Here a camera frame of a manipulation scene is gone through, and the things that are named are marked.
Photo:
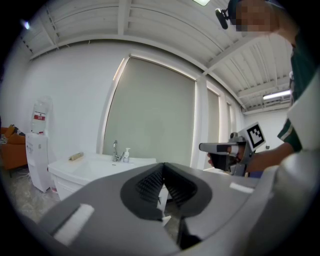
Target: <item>ceiling light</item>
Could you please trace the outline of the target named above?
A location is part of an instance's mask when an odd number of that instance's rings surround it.
[[[270,99],[273,99],[273,98],[277,98],[277,97],[281,97],[281,96],[285,96],[285,95],[290,95],[290,94],[291,94],[291,90],[284,90],[284,91],[279,91],[279,92],[276,92],[276,93],[271,93],[271,94],[268,94],[268,95],[264,95],[263,99],[264,100],[270,100]]]
[[[27,30],[30,29],[30,25],[28,21],[25,21],[23,25]]]
[[[202,5],[202,6],[206,6],[207,3],[210,2],[210,0],[193,0],[195,2],[197,2],[198,4]]]

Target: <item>white wall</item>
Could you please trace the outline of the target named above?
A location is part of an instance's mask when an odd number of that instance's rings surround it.
[[[263,135],[265,137],[266,143],[257,149],[256,152],[261,152],[266,150],[266,146],[270,146],[270,150],[275,149],[283,142],[277,136],[282,130],[288,110],[279,110],[265,113],[250,114],[244,117],[245,126],[259,122]]]
[[[20,62],[21,58],[12,59],[14,72],[6,74],[11,82],[2,83],[0,95],[3,124],[16,124],[24,133],[29,132],[35,100],[48,95],[53,102],[48,129],[49,162],[67,158],[79,151],[96,152],[98,132],[103,123],[107,97],[111,95],[113,78],[122,60],[132,50],[161,56],[173,65],[201,74],[198,68],[175,55],[125,42],[71,45],[70,48],[44,54],[28,66],[27,60]],[[219,84],[215,86],[225,92]],[[234,105],[235,112],[242,115],[240,108]],[[241,121],[236,121],[237,128],[242,126]]]

